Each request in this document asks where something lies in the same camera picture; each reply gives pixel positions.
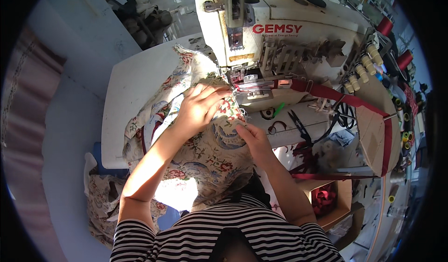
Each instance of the scissors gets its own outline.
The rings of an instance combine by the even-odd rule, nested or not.
[[[306,141],[306,145],[308,147],[312,147],[313,142],[311,142],[311,136],[310,134],[308,134],[308,131],[306,131],[305,126],[303,126],[302,122],[297,117],[296,113],[293,110],[291,110],[291,112],[288,112],[288,115],[294,121],[294,124],[297,126],[297,129],[299,129],[300,136],[302,137],[302,139]]]

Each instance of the person's left hand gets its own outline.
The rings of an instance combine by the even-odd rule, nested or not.
[[[210,86],[198,83],[185,95],[172,127],[180,138],[187,141],[205,129],[218,108],[224,103],[222,98],[229,97],[231,94],[232,91],[227,85]]]

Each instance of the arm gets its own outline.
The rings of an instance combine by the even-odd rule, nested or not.
[[[265,131],[251,124],[247,126],[248,129],[238,125],[238,134],[249,146],[255,165],[266,172],[286,220],[296,226],[316,223],[310,201],[272,152]]]
[[[224,102],[221,98],[231,93],[228,86],[201,83],[189,89],[174,125],[162,133],[126,181],[120,198],[118,222],[142,220],[154,230],[150,202],[166,168],[181,146],[210,123]]]

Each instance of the red thread spool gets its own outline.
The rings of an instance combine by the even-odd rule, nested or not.
[[[383,20],[378,24],[376,27],[376,30],[378,30],[381,34],[388,36],[389,33],[392,31],[393,23],[390,21],[387,16],[383,17]]]
[[[405,53],[401,54],[400,57],[396,59],[396,63],[398,64],[400,70],[404,70],[409,65],[409,63],[411,63],[413,58],[414,57],[412,56],[411,51],[408,49],[405,51]]]

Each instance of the cardboard box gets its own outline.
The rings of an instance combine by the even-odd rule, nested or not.
[[[332,182],[333,181],[304,180],[298,182],[297,185],[305,193],[311,203],[311,191]],[[336,182],[337,190],[336,208],[329,214],[317,219],[317,224],[319,224],[325,232],[330,230],[334,225],[340,222],[340,220],[344,219],[345,216],[350,213],[350,208],[352,206],[352,181],[345,180],[334,182]]]
[[[343,250],[345,247],[353,243],[361,232],[362,222],[364,221],[364,206],[361,203],[353,203],[352,210],[345,217],[353,214],[352,226],[348,230],[344,237],[341,237],[336,243],[335,247],[338,251]]]

